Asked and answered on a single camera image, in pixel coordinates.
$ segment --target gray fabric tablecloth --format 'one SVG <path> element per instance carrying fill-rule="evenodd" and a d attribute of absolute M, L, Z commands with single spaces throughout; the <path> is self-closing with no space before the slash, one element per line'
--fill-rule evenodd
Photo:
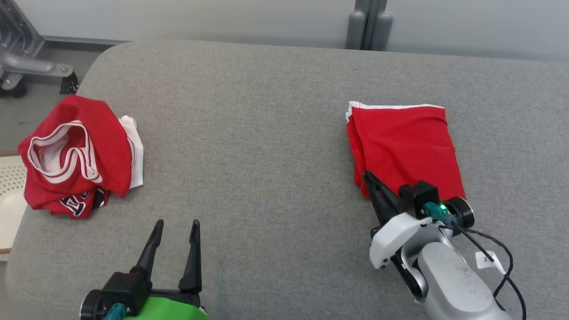
<path fill-rule="evenodd" d="M 377 221 L 353 184 L 350 100 L 446 108 L 475 227 L 512 250 L 528 319 L 567 318 L 567 64 L 139 42 L 103 53 L 79 94 L 136 119 L 145 185 L 85 221 L 26 212 L 7 286 L 34 319 L 77 319 L 160 218 L 154 287 L 177 287 L 199 219 L 211 319 L 425 319 L 395 268 L 369 261 Z M 476 248 L 453 243 L 473 265 Z M 499 300 L 520 317 L 510 287 Z"/>

